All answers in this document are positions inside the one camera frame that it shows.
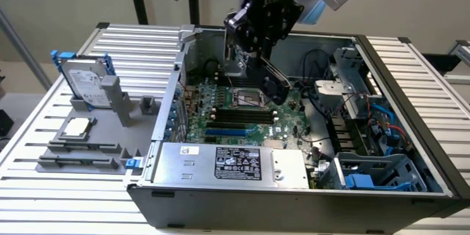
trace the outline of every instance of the blue plastic latch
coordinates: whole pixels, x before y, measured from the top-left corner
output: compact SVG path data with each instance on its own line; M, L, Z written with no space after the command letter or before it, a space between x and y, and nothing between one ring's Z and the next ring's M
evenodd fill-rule
M124 165L125 169L137 169L140 165L140 160L137 159L128 159Z
M345 187L349 189L373 189L372 178L368 174L349 174L345 176Z
M63 59L73 59L75 57L75 54L73 52L61 52L58 54L58 57Z

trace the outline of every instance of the gray wall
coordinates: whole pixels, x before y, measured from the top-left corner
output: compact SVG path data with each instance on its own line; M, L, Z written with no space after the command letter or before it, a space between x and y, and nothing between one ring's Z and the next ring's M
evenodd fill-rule
M221 25L238 0L200 0L201 23ZM145 0L149 22L188 23L186 0ZM0 0L26 46L41 62L51 49L77 50L98 21L136 23L132 0ZM455 39L470 39L465 0L349 0L300 30L407 36L423 52L445 52ZM2 34L0 60L18 61Z

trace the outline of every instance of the metal table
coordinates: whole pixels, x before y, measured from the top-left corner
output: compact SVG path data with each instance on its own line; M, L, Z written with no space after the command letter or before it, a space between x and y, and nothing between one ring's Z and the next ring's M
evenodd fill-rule
M108 50L121 77L122 90L133 96L152 93L161 98L157 84L164 78L161 73L174 60L169 50L177 32L178 28L110 25L97 41L88 39L81 52L97 55ZM160 47L149 48L154 42L160 43ZM0 233L206 234L206 231L186 229L156 230L146 225L125 192L121 183L124 176L34 171L45 143L51 140L70 111L70 95L59 77L0 153ZM459 159L457 162L470 164L468 156L463 155ZM470 173L463 169L461 175L470 179ZM230 231L214 233L250 234ZM470 234L470 209L445 219L425 218L396 234Z

